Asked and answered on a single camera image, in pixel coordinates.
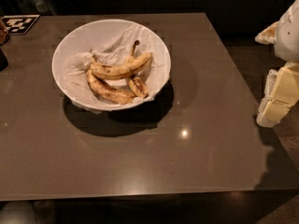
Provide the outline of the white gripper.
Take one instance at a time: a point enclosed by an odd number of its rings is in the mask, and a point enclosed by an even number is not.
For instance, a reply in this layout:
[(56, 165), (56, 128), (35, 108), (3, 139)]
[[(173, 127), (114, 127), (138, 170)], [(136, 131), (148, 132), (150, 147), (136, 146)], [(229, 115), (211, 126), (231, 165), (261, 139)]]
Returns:
[(292, 3), (278, 22), (258, 33), (255, 41), (264, 45), (275, 43), (276, 56), (287, 62), (278, 71), (269, 71), (258, 109), (256, 122), (272, 128), (299, 101), (299, 0)]

